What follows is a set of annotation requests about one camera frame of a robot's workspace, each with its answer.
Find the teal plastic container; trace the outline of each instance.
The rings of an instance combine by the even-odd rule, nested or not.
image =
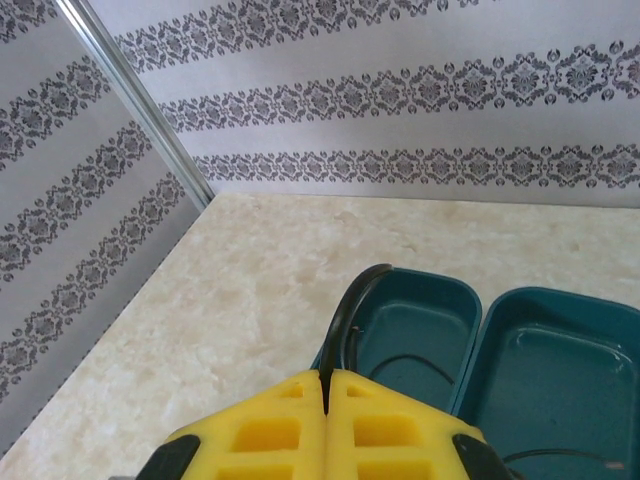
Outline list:
[[[360,331],[358,372],[374,373],[372,379],[382,385],[451,411],[481,318],[480,300],[467,284],[394,268],[373,287],[354,317],[353,325]],[[405,358],[376,370],[398,355]],[[428,358],[452,384],[411,355]],[[318,367],[319,356],[312,368]]]
[[[510,463],[528,479],[640,478],[640,311],[544,288],[490,307],[453,413],[478,426],[501,457],[575,449]]]

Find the black wire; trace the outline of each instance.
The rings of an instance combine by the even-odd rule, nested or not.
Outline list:
[[[393,357],[389,357],[386,360],[383,360],[378,365],[376,365],[373,370],[371,370],[371,373],[368,375],[367,378],[369,378],[370,380],[373,380],[376,376],[380,374],[382,370],[387,368],[391,363],[396,362],[398,360],[404,360],[404,359],[415,360],[416,362],[420,362],[423,365],[426,365],[431,370],[438,373],[442,378],[444,378],[449,383],[449,385],[453,385],[455,383],[455,380],[451,377],[451,375],[449,375],[447,372],[445,372],[442,368],[440,368],[438,365],[433,363],[431,360],[429,360],[428,358],[421,357],[420,355],[414,355],[412,353],[394,355]]]
[[[346,368],[352,372],[358,371],[358,333],[360,329],[358,327],[351,327],[347,334],[347,349],[348,355]]]
[[[519,471],[514,470],[513,468],[509,468],[509,467],[507,467],[507,470],[509,470],[509,473],[513,476],[513,478],[515,478],[515,480],[527,480],[527,477],[525,477]]]
[[[318,365],[325,415],[329,413],[331,375],[335,368],[336,357],[340,351],[340,344],[345,339],[348,333],[347,330],[351,328],[353,317],[362,303],[362,299],[371,291],[373,285],[377,283],[377,280],[392,270],[393,267],[391,265],[382,263],[369,267],[360,273],[347,288],[347,291],[338,304],[338,308],[336,308],[333,314],[329,329],[327,330],[327,336],[322,346]]]
[[[583,452],[582,450],[574,450],[571,448],[538,448],[535,450],[525,450],[523,452],[517,452],[512,453],[511,455],[507,455],[502,459],[502,463],[507,464],[515,462],[516,460],[521,460],[523,458],[540,457],[543,455],[566,455],[570,457],[590,458],[604,464],[606,468],[612,470],[624,469],[624,465],[620,462],[611,461],[608,458],[603,457],[602,455],[598,455],[597,453]]]

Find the marble countertop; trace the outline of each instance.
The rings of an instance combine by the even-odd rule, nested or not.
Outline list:
[[[380,262],[459,278],[484,310],[539,285],[640,307],[640,211],[221,195],[0,461],[4,480],[135,475],[173,430],[308,368]]]

